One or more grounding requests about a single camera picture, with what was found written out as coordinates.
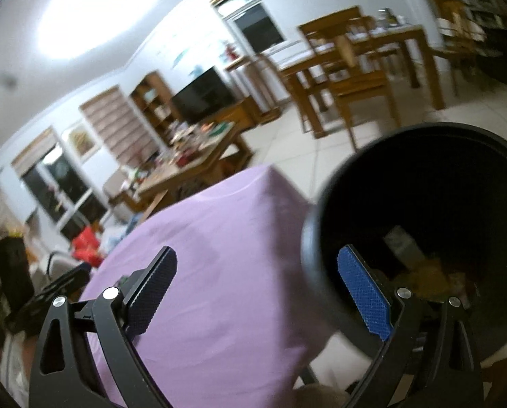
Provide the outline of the white milk carton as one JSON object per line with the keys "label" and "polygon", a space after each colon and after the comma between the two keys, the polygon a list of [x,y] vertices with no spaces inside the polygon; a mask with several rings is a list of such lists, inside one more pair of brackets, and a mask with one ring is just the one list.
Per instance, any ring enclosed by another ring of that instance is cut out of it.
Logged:
{"label": "white milk carton", "polygon": [[417,242],[401,226],[395,226],[385,237],[384,241],[393,254],[405,266],[413,270],[418,268],[427,257],[418,247]]}

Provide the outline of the black round trash bin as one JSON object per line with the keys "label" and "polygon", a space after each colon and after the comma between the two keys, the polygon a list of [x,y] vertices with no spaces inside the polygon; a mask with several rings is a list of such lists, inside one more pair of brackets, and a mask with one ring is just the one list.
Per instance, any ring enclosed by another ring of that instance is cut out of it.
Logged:
{"label": "black round trash bin", "polygon": [[401,226],[447,274],[463,274],[481,359],[507,344],[507,140],[476,126],[432,122],[368,144],[331,176],[309,211],[301,261],[332,325],[374,357],[381,339],[360,318],[337,269],[352,246],[391,281],[407,272],[384,237]]}

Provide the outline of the purple tablecloth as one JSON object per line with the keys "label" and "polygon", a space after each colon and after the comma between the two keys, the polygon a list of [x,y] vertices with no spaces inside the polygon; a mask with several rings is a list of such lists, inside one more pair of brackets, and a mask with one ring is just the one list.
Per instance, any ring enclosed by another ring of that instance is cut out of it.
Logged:
{"label": "purple tablecloth", "polygon": [[300,238],[309,202],[258,166],[149,218],[103,261],[94,299],[172,248],[178,269],[139,356],[176,407],[291,407],[300,372],[333,328],[305,284]]}

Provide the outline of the wooden coffee table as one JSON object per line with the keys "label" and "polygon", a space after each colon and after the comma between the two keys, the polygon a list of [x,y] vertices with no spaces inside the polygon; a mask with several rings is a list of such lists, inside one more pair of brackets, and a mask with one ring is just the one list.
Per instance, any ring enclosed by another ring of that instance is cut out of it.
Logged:
{"label": "wooden coffee table", "polygon": [[157,167],[136,192],[143,200],[154,199],[159,193],[166,192],[178,201],[185,187],[209,187],[221,182],[245,169],[252,156],[239,126],[231,122],[221,134],[202,144],[193,160],[183,167],[176,162]]}

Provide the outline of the wooden bookshelf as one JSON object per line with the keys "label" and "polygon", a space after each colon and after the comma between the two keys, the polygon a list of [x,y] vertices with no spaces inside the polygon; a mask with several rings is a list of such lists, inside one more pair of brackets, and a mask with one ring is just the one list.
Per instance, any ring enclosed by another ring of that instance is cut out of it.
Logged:
{"label": "wooden bookshelf", "polygon": [[173,93],[158,71],[148,73],[134,88],[131,98],[159,138],[167,145],[173,136],[173,126],[182,121]]}

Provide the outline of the black flat television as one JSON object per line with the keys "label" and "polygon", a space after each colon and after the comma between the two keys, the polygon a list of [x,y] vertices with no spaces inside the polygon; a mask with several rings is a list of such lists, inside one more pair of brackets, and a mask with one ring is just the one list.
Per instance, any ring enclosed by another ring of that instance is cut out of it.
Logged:
{"label": "black flat television", "polygon": [[198,75],[171,100],[182,120],[198,123],[234,105],[237,99],[214,67]]}

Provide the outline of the wooden dining table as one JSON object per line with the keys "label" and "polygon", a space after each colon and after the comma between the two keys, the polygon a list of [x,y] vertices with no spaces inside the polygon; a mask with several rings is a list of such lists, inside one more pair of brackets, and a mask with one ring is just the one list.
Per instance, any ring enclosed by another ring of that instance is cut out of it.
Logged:
{"label": "wooden dining table", "polygon": [[310,99],[321,109],[322,91],[334,98],[351,143],[356,140],[349,104],[358,100],[383,96],[390,116],[397,126],[401,120],[381,61],[380,47],[396,43],[405,59],[411,87],[418,88],[418,76],[407,42],[413,40],[421,55],[431,95],[431,104],[439,111],[445,108],[439,73],[425,31],[420,25],[398,27],[389,31],[372,30],[366,17],[333,22],[318,18],[300,26],[309,50],[294,62],[275,70],[295,100],[300,118],[308,122],[315,138],[326,136],[318,113]]}

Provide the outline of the tall wooden plant stand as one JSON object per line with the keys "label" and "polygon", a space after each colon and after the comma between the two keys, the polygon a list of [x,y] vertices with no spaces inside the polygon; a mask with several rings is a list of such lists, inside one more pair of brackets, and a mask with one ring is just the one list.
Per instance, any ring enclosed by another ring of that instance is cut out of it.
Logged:
{"label": "tall wooden plant stand", "polygon": [[234,87],[244,100],[257,125],[274,122],[281,117],[274,94],[266,84],[255,61],[241,56],[225,66]]}

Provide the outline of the wooden dining chair front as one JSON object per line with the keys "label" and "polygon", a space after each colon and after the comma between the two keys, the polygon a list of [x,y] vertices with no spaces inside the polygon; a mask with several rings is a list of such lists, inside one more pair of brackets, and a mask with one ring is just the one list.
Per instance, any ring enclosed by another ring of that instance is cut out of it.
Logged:
{"label": "wooden dining chair front", "polygon": [[357,149],[357,141],[351,103],[383,97],[395,125],[401,125],[371,27],[371,18],[363,15],[357,5],[299,26],[322,68],[326,87],[344,120],[353,149]]}

